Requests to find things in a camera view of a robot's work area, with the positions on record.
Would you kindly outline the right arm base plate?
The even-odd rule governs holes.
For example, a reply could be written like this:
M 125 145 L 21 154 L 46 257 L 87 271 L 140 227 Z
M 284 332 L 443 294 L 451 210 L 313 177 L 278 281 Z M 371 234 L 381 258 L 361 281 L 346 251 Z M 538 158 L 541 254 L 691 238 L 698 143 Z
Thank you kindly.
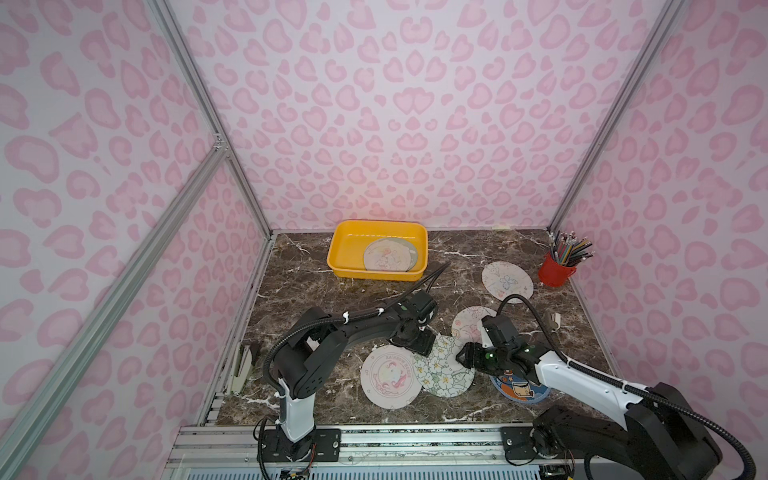
M 554 435 L 532 425 L 500 428 L 504 457 L 515 465 L 549 460 L 580 461 L 584 453 L 567 449 Z

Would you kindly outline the green white flower coaster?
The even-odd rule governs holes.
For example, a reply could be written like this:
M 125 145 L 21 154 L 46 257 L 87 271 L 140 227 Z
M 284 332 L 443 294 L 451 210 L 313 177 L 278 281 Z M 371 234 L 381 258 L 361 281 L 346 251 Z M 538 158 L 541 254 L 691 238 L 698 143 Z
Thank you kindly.
M 453 398 L 471 387 L 475 370 L 456 360 L 464 345 L 455 337 L 438 335 L 427 356 L 413 356 L 416 379 L 425 391 L 438 397 Z

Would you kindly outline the pink cartoon coaster back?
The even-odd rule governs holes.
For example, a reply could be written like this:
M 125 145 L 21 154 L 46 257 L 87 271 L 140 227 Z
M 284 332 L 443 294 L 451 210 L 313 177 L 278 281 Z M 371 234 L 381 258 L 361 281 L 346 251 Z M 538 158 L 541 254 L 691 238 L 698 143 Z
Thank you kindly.
M 376 240 L 363 253 L 363 264 L 369 271 L 405 272 L 411 262 L 410 250 L 397 239 Z

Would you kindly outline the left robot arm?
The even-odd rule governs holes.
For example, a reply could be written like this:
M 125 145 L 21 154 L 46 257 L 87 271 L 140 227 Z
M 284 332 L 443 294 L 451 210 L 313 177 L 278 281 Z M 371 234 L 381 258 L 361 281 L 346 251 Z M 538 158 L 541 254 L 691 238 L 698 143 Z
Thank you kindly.
M 438 305 L 430 289 L 450 266 L 439 265 L 405 292 L 385 304 L 331 315 L 318 307 L 305 311 L 266 354 L 262 379 L 280 398 L 276 450 L 290 461 L 302 461 L 315 437 L 314 401 L 347 348 L 384 339 L 426 357 L 436 334 L 429 324 Z

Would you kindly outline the green bunny coaster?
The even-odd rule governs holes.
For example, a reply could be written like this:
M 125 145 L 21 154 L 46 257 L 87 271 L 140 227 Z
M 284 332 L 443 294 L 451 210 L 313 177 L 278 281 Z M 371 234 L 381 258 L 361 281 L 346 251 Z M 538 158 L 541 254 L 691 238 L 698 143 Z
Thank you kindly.
M 409 266 L 407 268 L 407 271 L 410 271 L 413 267 L 416 266 L 419 259 L 419 253 L 416 246 L 413 243 L 411 243 L 408 240 L 397 238 L 397 237 L 388 237 L 387 240 L 391 243 L 396 243 L 398 245 L 401 245 L 408 251 L 410 260 L 409 260 Z

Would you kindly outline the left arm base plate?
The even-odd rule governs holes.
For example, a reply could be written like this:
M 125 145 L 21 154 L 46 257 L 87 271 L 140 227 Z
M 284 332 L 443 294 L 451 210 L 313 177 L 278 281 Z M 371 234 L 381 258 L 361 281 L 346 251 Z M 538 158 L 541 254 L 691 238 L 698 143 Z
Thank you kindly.
M 340 429 L 314 428 L 296 442 L 282 428 L 270 428 L 258 441 L 258 449 L 268 463 L 336 462 L 341 447 Z

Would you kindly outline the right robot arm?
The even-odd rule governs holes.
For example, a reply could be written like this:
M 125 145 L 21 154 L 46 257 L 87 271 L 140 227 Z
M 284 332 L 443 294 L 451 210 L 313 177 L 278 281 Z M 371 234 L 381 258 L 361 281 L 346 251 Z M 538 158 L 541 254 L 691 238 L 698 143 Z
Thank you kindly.
M 601 457 L 645 479 L 707 479 L 723 460 L 717 443 L 723 440 L 742 461 L 740 478 L 756 477 L 756 463 L 745 445 L 692 410 L 676 388 L 663 382 L 653 387 L 631 383 L 572 359 L 533 304 L 522 302 L 541 328 L 544 343 L 524 341 L 498 309 L 482 320 L 490 343 L 466 343 L 456 360 L 491 377 L 512 374 L 557 390 L 599 412 L 594 418 L 558 406 L 546 410 L 529 434 L 535 457 L 554 459 L 579 451 L 587 477 L 593 475 L 592 459 Z

